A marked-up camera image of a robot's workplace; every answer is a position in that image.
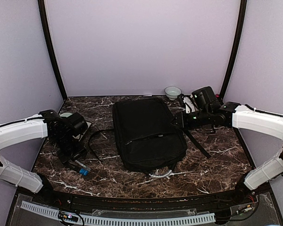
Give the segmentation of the black blue marker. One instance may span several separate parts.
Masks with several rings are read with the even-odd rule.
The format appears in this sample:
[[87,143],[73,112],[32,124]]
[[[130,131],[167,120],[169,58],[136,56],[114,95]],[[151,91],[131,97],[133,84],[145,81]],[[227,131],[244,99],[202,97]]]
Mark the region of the black blue marker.
[[72,169],[73,171],[75,171],[75,172],[77,172],[77,173],[83,175],[83,176],[87,176],[88,173],[89,173],[88,170],[86,170],[86,169],[84,169],[84,168],[82,168],[82,167],[75,166],[75,165],[71,165],[71,169]]

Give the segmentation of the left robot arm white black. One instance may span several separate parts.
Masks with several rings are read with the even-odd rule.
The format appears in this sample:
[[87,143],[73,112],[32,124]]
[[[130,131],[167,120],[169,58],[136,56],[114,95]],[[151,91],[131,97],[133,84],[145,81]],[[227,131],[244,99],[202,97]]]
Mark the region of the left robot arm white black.
[[[24,119],[0,124],[0,151],[48,138],[58,146],[56,155],[60,163],[86,176],[89,169],[80,163],[79,159],[87,154],[81,139],[90,125],[80,113],[58,114],[54,110],[41,111]],[[24,169],[1,154],[0,180],[38,194],[47,205],[57,202],[57,194],[52,191],[52,186],[45,176]]]

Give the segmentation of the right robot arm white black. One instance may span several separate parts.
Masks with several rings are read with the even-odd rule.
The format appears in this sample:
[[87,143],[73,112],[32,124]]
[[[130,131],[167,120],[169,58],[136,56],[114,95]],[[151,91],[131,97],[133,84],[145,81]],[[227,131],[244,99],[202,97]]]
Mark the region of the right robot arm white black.
[[250,191],[283,175],[283,114],[227,102],[214,110],[202,108],[190,113],[179,112],[171,123],[181,130],[205,125],[237,129],[246,139],[247,147],[258,149],[258,153],[250,152],[256,168],[245,174],[232,192],[231,200],[235,204],[242,204]]

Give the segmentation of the black student backpack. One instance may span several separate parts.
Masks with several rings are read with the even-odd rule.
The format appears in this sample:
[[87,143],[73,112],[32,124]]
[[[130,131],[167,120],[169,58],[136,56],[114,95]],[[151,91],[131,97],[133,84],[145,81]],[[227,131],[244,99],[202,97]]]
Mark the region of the black student backpack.
[[150,175],[164,167],[173,171],[186,156],[187,137],[211,157],[187,129],[171,124],[175,117],[160,98],[118,101],[112,118],[116,148],[129,171]]

